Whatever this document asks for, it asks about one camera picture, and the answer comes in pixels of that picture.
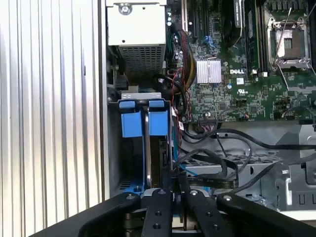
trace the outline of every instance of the screw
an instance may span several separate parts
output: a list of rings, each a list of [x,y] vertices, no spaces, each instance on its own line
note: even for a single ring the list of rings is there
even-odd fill
[[[123,6],[123,7],[122,7],[122,12],[127,13],[128,11],[129,11],[128,6]]]
[[[134,199],[134,198],[135,198],[135,196],[134,196],[133,194],[129,194],[129,195],[126,197],[127,200],[132,200],[132,199]]]
[[[166,194],[166,192],[163,189],[161,189],[158,193],[159,194]]]
[[[225,199],[226,201],[231,201],[231,200],[232,200],[232,197],[231,197],[231,196],[228,196],[228,195],[225,195],[225,196],[224,196],[224,199]]]
[[[198,194],[198,192],[197,192],[197,191],[195,191],[195,190],[192,190],[192,191],[190,192],[190,194],[192,194],[193,196],[195,196],[195,195],[197,195],[197,194]]]

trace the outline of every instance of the chip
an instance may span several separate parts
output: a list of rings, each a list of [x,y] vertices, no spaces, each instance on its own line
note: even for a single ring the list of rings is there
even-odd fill
[[[226,104],[225,103],[219,103],[219,109],[220,110],[226,109]]]
[[[250,113],[256,114],[257,113],[257,107],[256,106],[250,106]]]

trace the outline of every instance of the silver heatsink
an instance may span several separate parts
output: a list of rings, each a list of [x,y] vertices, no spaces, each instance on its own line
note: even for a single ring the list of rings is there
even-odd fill
[[[220,59],[197,61],[197,84],[221,83],[222,67]]]

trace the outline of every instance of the expansion slot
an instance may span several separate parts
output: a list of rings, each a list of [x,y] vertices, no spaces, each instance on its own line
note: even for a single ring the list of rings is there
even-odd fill
[[[209,34],[207,0],[202,0],[201,10],[202,10],[202,34],[204,36],[207,36]]]
[[[198,21],[198,5],[196,0],[191,0],[191,19],[192,19],[192,37],[197,39],[199,36],[199,21]]]

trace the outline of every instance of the ridged metal panel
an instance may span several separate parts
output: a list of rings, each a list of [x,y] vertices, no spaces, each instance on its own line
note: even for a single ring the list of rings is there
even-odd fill
[[[0,237],[102,199],[97,4],[0,1]]]

